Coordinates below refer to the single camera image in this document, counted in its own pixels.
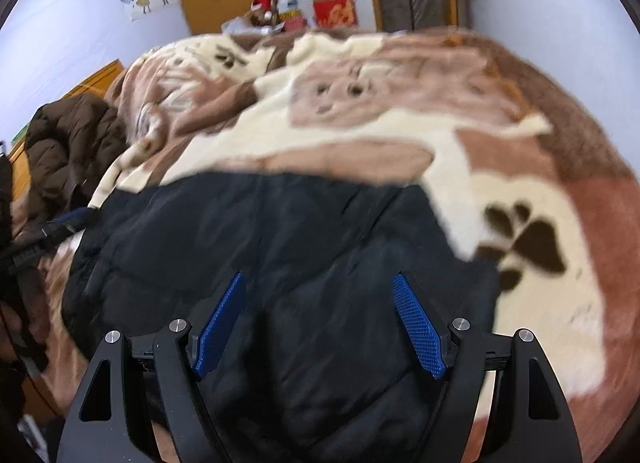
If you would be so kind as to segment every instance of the wooden headboard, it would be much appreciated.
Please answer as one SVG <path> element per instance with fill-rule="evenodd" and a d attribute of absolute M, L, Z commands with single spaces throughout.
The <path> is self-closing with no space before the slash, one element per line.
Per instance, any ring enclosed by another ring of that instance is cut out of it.
<path fill-rule="evenodd" d="M 87 92 L 104 97 L 111 83 L 122 71 L 124 71 L 122 63 L 119 60 L 114 60 L 104 68 L 95 72 L 91 77 L 83 80 L 69 91 L 69 93 L 64 95 L 63 98 Z M 9 153 L 9 160 L 14 166 L 14 199 L 17 199 L 29 186 L 29 182 L 31 181 L 29 162 L 27 160 L 27 154 L 24 152 L 24 136 L 14 145 L 11 153 Z"/>

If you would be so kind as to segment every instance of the brown puffer jacket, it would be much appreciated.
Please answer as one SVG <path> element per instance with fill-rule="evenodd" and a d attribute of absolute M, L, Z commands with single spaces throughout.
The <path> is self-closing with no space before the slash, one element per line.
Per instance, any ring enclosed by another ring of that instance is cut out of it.
<path fill-rule="evenodd" d="M 126 129 L 117 109 L 85 93 L 38 109 L 24 148 L 31 172 L 29 220 L 41 222 L 87 205 L 124 152 Z"/>

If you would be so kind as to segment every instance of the cable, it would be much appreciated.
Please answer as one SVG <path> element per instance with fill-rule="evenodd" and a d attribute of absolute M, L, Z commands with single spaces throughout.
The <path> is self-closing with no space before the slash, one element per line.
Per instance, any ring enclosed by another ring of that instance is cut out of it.
<path fill-rule="evenodd" d="M 50 410 L 52 412 L 53 416 L 60 416 L 60 413 L 55 410 L 55 408 L 49 403 L 49 400 L 46 399 L 43 396 L 43 394 L 40 392 L 40 390 L 37 388 L 36 382 L 33 380 L 33 378 L 31 378 L 31 375 L 29 374 L 29 370 L 27 369 L 26 364 L 24 363 L 24 361 L 18 355 L 18 350 L 17 350 L 16 344 L 14 342 L 14 337 L 9 332 L 9 328 L 7 326 L 7 321 L 4 318 L 4 312 L 2 311 L 2 306 L 1 305 L 0 305 L 0 319 L 2 319 L 2 328 L 4 328 L 4 332 L 6 333 L 6 336 L 9 339 L 9 343 L 11 344 L 11 349 L 14 350 L 14 353 L 18 357 L 18 360 L 20 361 L 20 364 L 22 364 L 22 367 L 24 367 L 24 373 L 27 375 L 27 378 L 31 382 L 31 387 L 33 387 L 33 389 L 36 391 L 36 394 L 44 402 L 44 404 L 47 406 L 48 410 Z"/>

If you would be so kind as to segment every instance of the blanket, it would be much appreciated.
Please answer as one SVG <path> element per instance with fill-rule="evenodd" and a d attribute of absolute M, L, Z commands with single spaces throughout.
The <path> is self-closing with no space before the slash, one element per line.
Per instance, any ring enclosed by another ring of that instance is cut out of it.
<path fill-rule="evenodd" d="M 526 327 L 545 348 L 584 460 L 610 443 L 640 392 L 640 192 L 599 126 L 535 68 L 451 29 L 198 36 L 146 53 L 114 92 L 132 145 L 92 204 L 210 171 L 420 186 L 455 255 L 498 270 L 494 331 Z M 86 362 L 60 318 L 76 247 L 59 252 L 47 291 L 78 382 Z M 73 385 L 53 388 L 64 407 Z M 489 378 L 468 461 L 490 398 Z"/>

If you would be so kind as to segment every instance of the wooden bed frame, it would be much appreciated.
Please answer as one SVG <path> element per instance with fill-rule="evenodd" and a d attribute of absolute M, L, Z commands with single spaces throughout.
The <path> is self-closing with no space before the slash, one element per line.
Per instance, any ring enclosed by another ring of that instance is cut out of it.
<path fill-rule="evenodd" d="M 84 79 L 62 98 L 68 98 L 82 93 L 95 93 L 100 97 L 104 97 L 113 80 L 122 71 L 124 71 L 122 63 L 119 60 L 114 60 L 104 68 L 99 69 L 91 75 L 91 77 Z M 11 153 L 9 153 L 9 160 L 14 166 L 14 199 L 18 199 L 31 181 L 29 162 L 27 160 L 27 154 L 24 152 L 24 136 L 14 145 Z"/>
<path fill-rule="evenodd" d="M 119 60 L 107 64 L 104 68 L 101 68 L 93 75 L 83 80 L 80 84 L 74 87 L 69 93 L 63 96 L 63 98 L 72 97 L 73 95 L 79 95 L 82 93 L 95 93 L 96 95 L 103 97 L 113 80 L 124 70 L 124 66 Z M 24 136 L 14 145 L 14 148 L 9 153 L 9 160 L 14 167 L 14 200 L 19 198 L 20 195 L 28 188 L 31 176 L 29 174 L 29 161 L 27 154 L 24 152 Z M 22 390 L 25 397 L 24 412 L 31 414 L 37 422 L 46 423 L 54 417 L 54 411 L 50 409 L 50 406 L 55 404 L 55 400 L 51 395 L 47 384 L 40 378 L 34 379 L 33 384 L 29 380 L 25 380 Z"/>

